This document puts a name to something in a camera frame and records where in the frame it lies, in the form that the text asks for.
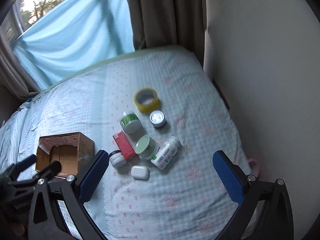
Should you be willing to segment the small white black-lid jar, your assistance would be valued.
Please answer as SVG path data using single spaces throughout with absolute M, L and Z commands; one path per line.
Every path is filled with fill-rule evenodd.
M 124 158 L 120 150 L 115 150 L 109 154 L 109 161 L 115 169 L 119 169 L 126 165 L 127 160 Z

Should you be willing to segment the red carton box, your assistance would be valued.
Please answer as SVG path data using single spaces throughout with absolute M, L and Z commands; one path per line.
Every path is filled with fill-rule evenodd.
M 113 139 L 121 151 L 124 159 L 131 160 L 136 156 L 135 150 L 133 149 L 131 143 L 127 139 L 123 131 L 119 131 L 113 135 Z

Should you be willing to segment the white earbuds case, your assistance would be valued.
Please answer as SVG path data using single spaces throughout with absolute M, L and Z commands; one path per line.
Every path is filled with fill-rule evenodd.
M 131 176 L 134 179 L 146 180 L 149 177 L 149 169 L 146 166 L 132 166 Z

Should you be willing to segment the green striped white-lid jar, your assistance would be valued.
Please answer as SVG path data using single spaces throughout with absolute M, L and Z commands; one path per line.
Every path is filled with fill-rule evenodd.
M 126 111 L 122 113 L 120 125 L 126 134 L 133 134 L 141 128 L 142 123 L 133 111 Z

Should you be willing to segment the white pill bottle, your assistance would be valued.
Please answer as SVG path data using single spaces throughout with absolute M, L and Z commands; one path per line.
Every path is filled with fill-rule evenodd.
M 151 158 L 151 163 L 160 170 L 164 170 L 178 152 L 180 145 L 181 142 L 176 137 L 170 137 L 169 140 L 158 150 L 156 155 Z

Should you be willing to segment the pale green lid jar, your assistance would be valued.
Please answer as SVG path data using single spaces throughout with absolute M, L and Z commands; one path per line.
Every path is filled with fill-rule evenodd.
M 142 136 L 135 145 L 135 153 L 147 160 L 151 160 L 158 150 L 159 144 L 148 135 Z

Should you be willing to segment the open cardboard box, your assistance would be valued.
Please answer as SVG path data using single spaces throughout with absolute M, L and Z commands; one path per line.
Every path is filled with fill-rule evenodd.
M 43 136 L 39 138 L 36 155 L 37 172 L 56 160 L 61 164 L 56 176 L 66 178 L 76 175 L 94 157 L 94 141 L 81 132 Z

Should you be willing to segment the grey left curtain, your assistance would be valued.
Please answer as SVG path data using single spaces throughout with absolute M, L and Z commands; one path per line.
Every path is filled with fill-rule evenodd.
M 36 96 L 40 88 L 28 72 L 21 66 L 10 48 L 5 33 L 1 29 L 1 82 L 20 100 Z

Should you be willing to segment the yellow tape roll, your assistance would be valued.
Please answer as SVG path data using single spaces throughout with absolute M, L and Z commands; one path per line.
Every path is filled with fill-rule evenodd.
M 142 113 L 152 112 L 159 106 L 158 94 L 152 88 L 140 89 L 133 100 L 137 109 Z

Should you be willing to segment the small silver-lid jar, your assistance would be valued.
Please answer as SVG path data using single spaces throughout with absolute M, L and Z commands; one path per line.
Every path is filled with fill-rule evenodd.
M 149 119 L 154 128 L 161 128 L 166 124 L 165 115 L 160 110 L 151 112 Z

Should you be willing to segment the checkered floral bed sheet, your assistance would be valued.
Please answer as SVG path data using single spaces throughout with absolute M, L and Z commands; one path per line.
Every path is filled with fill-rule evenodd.
M 134 103 L 143 88 L 158 94 L 161 128 Z M 251 170 L 223 100 L 196 57 L 181 48 L 101 62 L 23 103 L 1 127 L 1 170 L 34 154 L 45 135 L 81 132 L 96 150 L 112 152 L 125 111 L 142 123 L 132 142 L 147 134 L 159 145 L 176 137 L 181 146 L 164 170 L 140 158 L 108 167 L 85 204 L 94 222 L 108 239 L 214 239 L 237 207 L 213 168 L 214 152 Z M 148 179 L 131 176 L 135 165 L 149 169 Z

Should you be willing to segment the light blue curtain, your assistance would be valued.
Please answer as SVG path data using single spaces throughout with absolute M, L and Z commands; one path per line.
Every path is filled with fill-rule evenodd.
M 127 0 L 67 0 L 11 45 L 43 90 L 100 61 L 134 51 Z

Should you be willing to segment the window frame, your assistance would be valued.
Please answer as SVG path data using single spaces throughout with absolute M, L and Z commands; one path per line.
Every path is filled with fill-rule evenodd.
M 1 25 L 9 43 L 14 42 L 30 27 L 30 12 L 23 10 L 23 6 L 24 0 L 16 0 Z

